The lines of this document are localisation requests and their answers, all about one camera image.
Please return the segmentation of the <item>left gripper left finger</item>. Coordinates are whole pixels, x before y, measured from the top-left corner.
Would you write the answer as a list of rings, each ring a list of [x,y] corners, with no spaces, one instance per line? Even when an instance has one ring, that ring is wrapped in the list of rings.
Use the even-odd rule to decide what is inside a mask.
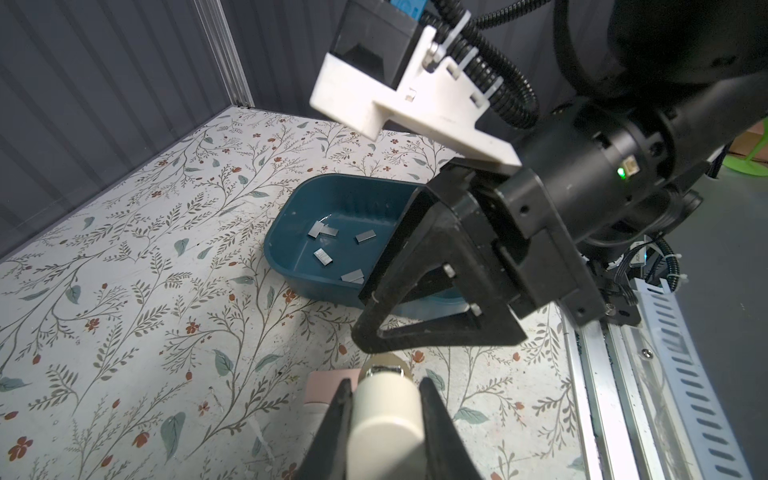
[[[296,471],[295,479],[346,479],[347,443],[353,412],[350,379],[343,379]]]

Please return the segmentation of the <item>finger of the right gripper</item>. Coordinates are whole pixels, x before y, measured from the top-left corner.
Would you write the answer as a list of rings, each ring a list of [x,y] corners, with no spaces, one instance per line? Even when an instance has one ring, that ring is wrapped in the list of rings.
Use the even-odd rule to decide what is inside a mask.
[[[392,309],[434,270],[460,292],[469,309],[384,329],[382,325]],[[493,253],[478,249],[450,221],[425,222],[416,228],[383,274],[352,328],[352,339],[366,353],[428,346],[517,345],[527,335],[510,309],[513,293]]]
[[[425,185],[409,198],[395,229],[365,281],[363,303],[393,298],[407,303],[424,297],[456,294],[456,188]]]

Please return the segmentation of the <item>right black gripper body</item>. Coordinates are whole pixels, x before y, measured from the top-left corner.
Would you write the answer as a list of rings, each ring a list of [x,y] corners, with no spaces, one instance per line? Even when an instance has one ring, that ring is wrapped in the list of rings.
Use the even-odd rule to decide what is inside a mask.
[[[578,326],[605,301],[539,177],[521,166],[455,158],[426,184],[458,218],[518,319],[557,303]]]

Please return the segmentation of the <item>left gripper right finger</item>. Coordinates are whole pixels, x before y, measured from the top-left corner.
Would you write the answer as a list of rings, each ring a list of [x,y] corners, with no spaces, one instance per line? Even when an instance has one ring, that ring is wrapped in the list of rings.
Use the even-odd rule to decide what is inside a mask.
[[[479,480],[464,443],[458,434],[435,383],[425,378],[419,384],[425,432],[427,479]]]

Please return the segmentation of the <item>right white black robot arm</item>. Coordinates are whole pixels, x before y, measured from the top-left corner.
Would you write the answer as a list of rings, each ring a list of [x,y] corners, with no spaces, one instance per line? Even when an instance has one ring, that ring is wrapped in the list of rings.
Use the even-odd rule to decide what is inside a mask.
[[[767,114],[763,1],[618,1],[622,74],[590,80],[554,7],[559,68],[577,97],[516,145],[521,165],[455,158],[412,196],[364,284],[367,353],[522,343],[550,303],[602,317],[598,268],[700,204],[708,158]]]

